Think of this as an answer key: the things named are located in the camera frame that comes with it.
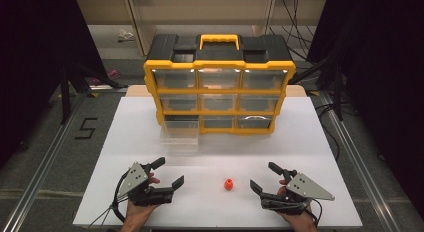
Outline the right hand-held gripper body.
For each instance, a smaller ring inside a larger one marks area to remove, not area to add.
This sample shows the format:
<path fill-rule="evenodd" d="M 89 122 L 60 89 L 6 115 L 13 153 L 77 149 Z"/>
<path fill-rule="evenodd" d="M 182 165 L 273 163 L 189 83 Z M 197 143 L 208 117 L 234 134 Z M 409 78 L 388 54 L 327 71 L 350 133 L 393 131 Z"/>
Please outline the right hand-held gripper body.
<path fill-rule="evenodd" d="M 263 209 L 288 215 L 300 215 L 307 210 L 313 199 L 334 201 L 335 196 L 318 185 L 308 176 L 297 172 L 283 172 L 286 192 L 282 195 L 270 194 L 259 188 Z"/>

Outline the person's right hand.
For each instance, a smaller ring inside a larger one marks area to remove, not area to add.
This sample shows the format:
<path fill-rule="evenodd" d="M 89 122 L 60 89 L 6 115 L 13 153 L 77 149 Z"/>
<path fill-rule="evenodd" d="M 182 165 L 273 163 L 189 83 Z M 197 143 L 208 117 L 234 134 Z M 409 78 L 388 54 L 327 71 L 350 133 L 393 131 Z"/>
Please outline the person's right hand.
<path fill-rule="evenodd" d="M 285 213 L 280 213 L 280 216 L 291 226 L 291 228 L 301 227 L 301 226 L 317 226 L 314 223 L 314 219 L 311 216 L 312 209 L 311 206 L 307 207 L 307 212 L 302 212 L 300 215 L 288 215 Z"/>

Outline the metal floor rail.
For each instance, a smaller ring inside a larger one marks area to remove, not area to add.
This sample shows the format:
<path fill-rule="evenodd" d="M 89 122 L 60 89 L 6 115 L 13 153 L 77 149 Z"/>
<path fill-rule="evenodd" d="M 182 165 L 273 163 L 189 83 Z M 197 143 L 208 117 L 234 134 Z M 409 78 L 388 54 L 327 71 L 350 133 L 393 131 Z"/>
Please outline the metal floor rail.
<path fill-rule="evenodd" d="M 341 116 L 332 111 L 329 115 L 333 126 L 346 150 L 346 153 L 355 168 L 356 174 L 372 204 L 377 217 L 385 232 L 401 232 L 393 212 L 378 189 L 375 180 L 362 159 L 351 135 L 349 134 Z"/>
<path fill-rule="evenodd" d="M 1 229 L 1 232 L 19 231 L 57 155 L 62 148 L 62 145 L 69 133 L 69 128 L 72 126 L 75 114 L 77 113 L 85 98 L 85 94 L 77 94 L 75 96 L 74 103 L 71 105 L 71 110 L 68 117 L 60 124 L 54 139 L 46 150 L 43 159 L 38 164 L 37 170 L 34 172 L 26 188 L 20 193 L 19 200 L 14 209 L 11 211 L 11 214 L 6 220 L 5 226 Z"/>

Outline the yellow black drawer organizer cabinet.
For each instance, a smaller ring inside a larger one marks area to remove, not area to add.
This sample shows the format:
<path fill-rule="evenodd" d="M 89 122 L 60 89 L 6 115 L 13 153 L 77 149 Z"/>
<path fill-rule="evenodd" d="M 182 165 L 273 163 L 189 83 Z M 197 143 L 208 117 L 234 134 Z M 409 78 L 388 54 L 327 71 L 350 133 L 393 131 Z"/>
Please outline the yellow black drawer organizer cabinet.
<path fill-rule="evenodd" d="M 162 127 L 270 134 L 296 65 L 280 35 L 158 34 L 144 81 Z"/>

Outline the black curtain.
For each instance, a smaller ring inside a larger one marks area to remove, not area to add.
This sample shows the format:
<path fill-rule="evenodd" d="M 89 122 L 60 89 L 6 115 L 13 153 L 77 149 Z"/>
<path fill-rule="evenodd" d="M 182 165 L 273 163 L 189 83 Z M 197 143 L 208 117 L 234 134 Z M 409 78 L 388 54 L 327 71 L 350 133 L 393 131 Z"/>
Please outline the black curtain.
<path fill-rule="evenodd" d="M 353 103 L 424 220 L 424 0 L 326 0 L 309 57 L 326 57 L 343 31 Z"/>
<path fill-rule="evenodd" d="M 0 168 L 64 72 L 107 76 L 77 0 L 0 0 Z"/>

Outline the clear plastic drawer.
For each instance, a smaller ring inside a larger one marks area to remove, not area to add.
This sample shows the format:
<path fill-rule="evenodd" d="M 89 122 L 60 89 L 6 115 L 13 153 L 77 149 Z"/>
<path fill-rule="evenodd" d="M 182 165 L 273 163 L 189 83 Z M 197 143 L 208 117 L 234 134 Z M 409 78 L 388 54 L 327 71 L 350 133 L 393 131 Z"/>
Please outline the clear plastic drawer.
<path fill-rule="evenodd" d="M 165 121 L 160 132 L 160 142 L 171 153 L 194 153 L 199 145 L 197 121 Z"/>

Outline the beige background cabinet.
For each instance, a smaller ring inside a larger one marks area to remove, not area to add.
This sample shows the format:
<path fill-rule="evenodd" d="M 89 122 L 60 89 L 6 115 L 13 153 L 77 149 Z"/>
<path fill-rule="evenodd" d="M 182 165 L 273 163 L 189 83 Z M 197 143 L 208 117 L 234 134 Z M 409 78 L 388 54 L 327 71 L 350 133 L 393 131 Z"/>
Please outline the beige background cabinet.
<path fill-rule="evenodd" d="M 272 26 L 316 26 L 325 0 L 78 0 L 89 25 L 130 25 L 138 52 L 148 53 L 160 26 L 194 26 L 195 34 L 233 34 L 245 26 L 253 36 Z"/>

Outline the black metal stand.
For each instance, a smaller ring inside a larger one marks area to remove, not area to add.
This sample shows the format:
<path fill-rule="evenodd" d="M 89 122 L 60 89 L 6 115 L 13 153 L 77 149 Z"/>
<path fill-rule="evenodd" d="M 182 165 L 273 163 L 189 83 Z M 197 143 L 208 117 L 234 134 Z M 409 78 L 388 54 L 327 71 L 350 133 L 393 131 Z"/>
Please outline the black metal stand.
<path fill-rule="evenodd" d="M 62 124 L 65 124 L 71 114 L 71 103 L 69 95 L 69 79 L 66 67 L 61 69 L 61 80 L 60 80 L 60 90 L 61 90 L 61 101 L 62 101 Z"/>

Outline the person's left hand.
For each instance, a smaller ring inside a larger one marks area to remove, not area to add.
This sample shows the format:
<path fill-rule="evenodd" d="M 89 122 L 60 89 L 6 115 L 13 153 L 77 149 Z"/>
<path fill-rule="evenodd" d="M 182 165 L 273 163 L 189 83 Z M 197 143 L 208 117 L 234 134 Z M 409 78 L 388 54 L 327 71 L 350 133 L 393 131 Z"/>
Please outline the person's left hand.
<path fill-rule="evenodd" d="M 158 205 L 149 205 L 146 207 L 136 206 L 131 201 L 127 203 L 126 218 L 124 224 L 142 225 L 147 222 L 153 211 L 158 208 Z"/>

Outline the white crumpled object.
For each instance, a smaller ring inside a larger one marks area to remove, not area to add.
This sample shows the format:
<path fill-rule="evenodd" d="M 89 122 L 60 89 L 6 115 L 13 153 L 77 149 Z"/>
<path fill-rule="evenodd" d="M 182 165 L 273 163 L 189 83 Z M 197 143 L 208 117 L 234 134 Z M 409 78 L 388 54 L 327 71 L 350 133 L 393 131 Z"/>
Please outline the white crumpled object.
<path fill-rule="evenodd" d="M 127 41 L 134 41 L 134 35 L 131 32 L 128 32 L 124 29 L 120 29 L 118 31 L 118 42 L 127 42 Z"/>

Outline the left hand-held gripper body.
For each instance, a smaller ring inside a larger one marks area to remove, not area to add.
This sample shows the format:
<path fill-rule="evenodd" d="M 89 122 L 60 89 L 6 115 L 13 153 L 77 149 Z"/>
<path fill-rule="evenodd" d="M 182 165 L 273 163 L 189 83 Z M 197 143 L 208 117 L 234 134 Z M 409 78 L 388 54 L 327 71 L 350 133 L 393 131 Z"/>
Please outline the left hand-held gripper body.
<path fill-rule="evenodd" d="M 136 206 L 149 206 L 171 203 L 174 192 L 167 193 L 164 188 L 150 185 L 150 173 L 146 174 L 143 164 L 134 162 L 118 182 L 116 201 L 129 199 Z"/>

